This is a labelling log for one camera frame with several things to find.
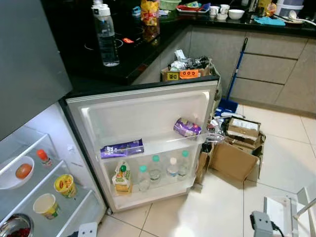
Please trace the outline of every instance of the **open refrigerator door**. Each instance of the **open refrigerator door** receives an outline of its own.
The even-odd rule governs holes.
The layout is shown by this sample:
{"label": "open refrigerator door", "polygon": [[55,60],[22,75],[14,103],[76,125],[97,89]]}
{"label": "open refrigerator door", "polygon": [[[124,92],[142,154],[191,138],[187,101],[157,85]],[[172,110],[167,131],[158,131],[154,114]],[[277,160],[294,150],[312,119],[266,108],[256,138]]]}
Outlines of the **open refrigerator door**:
{"label": "open refrigerator door", "polygon": [[[81,224],[103,217],[105,204],[58,104],[1,140],[0,151],[1,233],[6,228],[5,234],[11,234],[8,225],[16,213],[29,218],[33,237],[66,237]],[[32,170],[17,178],[16,170],[24,163]],[[65,174],[72,177],[68,194],[58,192],[55,185]],[[54,199],[44,212],[42,206],[41,211],[35,207],[43,195]]]}
{"label": "open refrigerator door", "polygon": [[[195,180],[195,169],[201,144],[206,140],[206,124],[213,111],[218,81],[195,79],[170,85],[154,83],[146,89],[107,93],[67,99],[72,119],[84,142],[94,172],[113,212],[149,202],[185,194]],[[175,122],[185,118],[202,128],[201,134],[184,137],[173,130]],[[100,150],[111,144],[142,139],[143,152],[104,158]],[[171,181],[166,175],[170,158],[189,152],[189,171],[183,180]],[[139,191],[138,170],[149,165],[153,156],[162,162],[161,180]],[[130,168],[133,187],[126,195],[118,195],[112,177],[119,161]]]}

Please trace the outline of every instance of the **instant noodle cup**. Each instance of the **instant noodle cup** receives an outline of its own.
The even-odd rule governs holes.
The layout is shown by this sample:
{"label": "instant noodle cup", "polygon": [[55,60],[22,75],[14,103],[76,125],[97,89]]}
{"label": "instant noodle cup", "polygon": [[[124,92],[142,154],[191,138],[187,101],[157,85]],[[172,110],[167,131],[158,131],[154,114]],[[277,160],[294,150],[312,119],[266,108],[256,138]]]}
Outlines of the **instant noodle cup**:
{"label": "instant noodle cup", "polygon": [[59,176],[55,180],[54,189],[66,198],[72,198],[77,193],[74,178],[71,174]]}
{"label": "instant noodle cup", "polygon": [[33,204],[33,211],[51,220],[58,216],[59,205],[53,194],[43,194]]}

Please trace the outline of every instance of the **purple snack bag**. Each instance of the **purple snack bag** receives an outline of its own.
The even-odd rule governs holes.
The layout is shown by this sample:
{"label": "purple snack bag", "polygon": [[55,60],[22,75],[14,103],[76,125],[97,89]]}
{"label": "purple snack bag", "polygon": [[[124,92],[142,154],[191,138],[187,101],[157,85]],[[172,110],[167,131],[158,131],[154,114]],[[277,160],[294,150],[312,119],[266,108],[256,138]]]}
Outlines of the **purple snack bag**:
{"label": "purple snack bag", "polygon": [[179,118],[176,121],[173,130],[185,137],[199,135],[202,131],[201,127],[197,126],[193,122],[187,121],[184,118]]}
{"label": "purple snack bag", "polygon": [[143,141],[142,139],[119,143],[114,145],[105,146],[100,149],[101,159],[113,158],[113,157],[126,157],[137,153],[143,153]]}

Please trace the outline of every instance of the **water bottle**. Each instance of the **water bottle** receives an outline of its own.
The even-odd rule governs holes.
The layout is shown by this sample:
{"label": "water bottle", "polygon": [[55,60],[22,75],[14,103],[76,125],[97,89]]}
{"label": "water bottle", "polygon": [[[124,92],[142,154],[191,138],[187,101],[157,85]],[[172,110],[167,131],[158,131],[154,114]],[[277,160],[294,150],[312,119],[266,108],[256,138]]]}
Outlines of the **water bottle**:
{"label": "water bottle", "polygon": [[103,65],[107,67],[116,66],[119,64],[119,55],[110,9],[101,0],[95,0],[93,1],[92,10]]}
{"label": "water bottle", "polygon": [[161,179],[162,164],[159,156],[153,156],[153,160],[149,165],[149,176],[152,183],[159,183]]}
{"label": "water bottle", "polygon": [[176,182],[178,175],[178,165],[177,165],[177,158],[171,157],[170,164],[167,167],[167,177],[170,182]]}
{"label": "water bottle", "polygon": [[179,164],[179,170],[178,170],[178,180],[186,179],[189,169],[190,169],[189,152],[182,151],[182,159]]}
{"label": "water bottle", "polygon": [[147,171],[147,166],[142,165],[139,167],[138,174],[138,188],[141,192],[146,192],[150,185],[150,177]]}

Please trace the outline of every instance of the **white tiled floor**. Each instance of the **white tiled floor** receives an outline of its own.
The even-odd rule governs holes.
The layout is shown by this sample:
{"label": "white tiled floor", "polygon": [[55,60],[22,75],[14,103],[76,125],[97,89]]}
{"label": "white tiled floor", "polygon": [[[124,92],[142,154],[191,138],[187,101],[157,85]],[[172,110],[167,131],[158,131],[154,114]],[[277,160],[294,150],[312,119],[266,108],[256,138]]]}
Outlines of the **white tiled floor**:
{"label": "white tiled floor", "polygon": [[267,135],[261,177],[234,182],[210,170],[201,193],[155,202],[111,216],[99,226],[102,237],[253,237],[249,215],[263,211],[264,196],[296,198],[316,179],[316,120],[239,106],[261,122]]}

